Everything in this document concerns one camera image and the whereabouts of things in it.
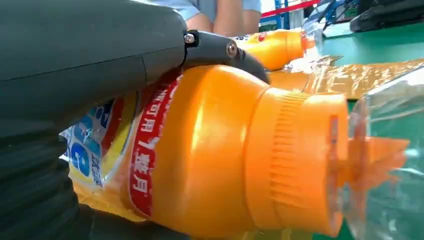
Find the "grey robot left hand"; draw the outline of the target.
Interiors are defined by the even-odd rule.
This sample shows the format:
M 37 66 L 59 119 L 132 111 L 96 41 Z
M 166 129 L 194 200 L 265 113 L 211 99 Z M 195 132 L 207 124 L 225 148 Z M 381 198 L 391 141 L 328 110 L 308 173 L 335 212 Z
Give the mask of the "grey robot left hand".
M 232 39 L 189 30 L 169 7 L 1 1 L 1 239 L 186 240 L 79 203 L 69 173 L 76 167 L 99 184 L 103 153 L 136 115 L 139 89 L 169 71 L 212 64 L 268 81 Z

